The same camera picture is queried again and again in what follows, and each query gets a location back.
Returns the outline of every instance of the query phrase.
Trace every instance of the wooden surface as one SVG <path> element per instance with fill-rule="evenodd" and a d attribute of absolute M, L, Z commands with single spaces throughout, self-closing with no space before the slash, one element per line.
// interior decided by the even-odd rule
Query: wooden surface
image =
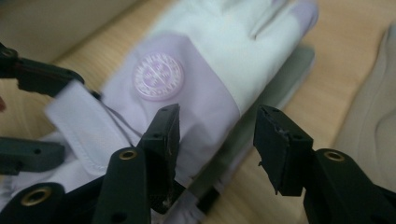
<path fill-rule="evenodd" d="M 144 36 L 170 0 L 144 1 L 71 49 L 56 64 L 82 74 L 99 90 L 121 64 L 129 48 Z M 313 71 L 284 109 L 314 139 L 314 148 L 331 147 L 350 102 L 375 62 L 382 34 L 396 21 L 393 0 L 319 0 L 317 26 L 304 39 L 315 48 Z M 49 98 L 0 82 L 7 111 L 0 114 L 0 135 L 35 139 L 53 130 L 42 107 Z M 275 196 L 252 150 L 205 224 L 302 223 L 301 198 Z"/>

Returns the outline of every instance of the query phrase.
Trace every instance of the round patch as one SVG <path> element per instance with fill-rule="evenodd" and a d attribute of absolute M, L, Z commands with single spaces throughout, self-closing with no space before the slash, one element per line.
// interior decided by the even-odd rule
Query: round patch
<path fill-rule="evenodd" d="M 137 65 L 134 87 L 144 99 L 162 101 L 172 98 L 180 91 L 183 79 L 181 65 L 173 57 L 154 53 Z"/>

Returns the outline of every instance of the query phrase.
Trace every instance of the purple fabric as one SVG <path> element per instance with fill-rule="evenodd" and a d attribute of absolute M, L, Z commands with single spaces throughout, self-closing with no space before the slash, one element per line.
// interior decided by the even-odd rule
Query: purple fabric
<path fill-rule="evenodd" d="M 303 25 L 301 34 L 305 35 L 318 20 L 318 6 L 314 1 L 302 0 L 291 10 L 298 22 Z"/>
<path fill-rule="evenodd" d="M 175 60 L 184 78 L 173 95 L 153 100 L 141 94 L 135 79 L 139 64 L 156 54 Z M 162 76 L 169 75 L 167 69 L 158 69 L 164 71 Z M 103 102 L 139 133 L 146 131 L 159 108 L 180 104 L 181 140 L 176 181 L 185 187 L 213 157 L 240 118 L 233 97 L 190 40 L 171 33 L 146 39 L 127 56 L 120 71 L 103 88 Z"/>

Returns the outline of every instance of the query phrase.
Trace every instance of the beige cloth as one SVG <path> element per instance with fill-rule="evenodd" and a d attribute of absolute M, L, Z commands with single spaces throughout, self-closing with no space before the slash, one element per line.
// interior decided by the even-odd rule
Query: beige cloth
<path fill-rule="evenodd" d="M 396 191 L 396 23 L 384 35 L 334 148 L 351 156 L 375 184 Z"/>

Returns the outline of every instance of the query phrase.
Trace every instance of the logo on glove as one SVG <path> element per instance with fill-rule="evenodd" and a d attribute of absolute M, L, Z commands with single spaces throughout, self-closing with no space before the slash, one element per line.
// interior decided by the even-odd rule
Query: logo on glove
<path fill-rule="evenodd" d="M 181 65 L 171 56 L 154 53 L 143 58 L 134 72 L 134 86 L 139 95 L 150 101 L 168 100 L 183 85 Z"/>

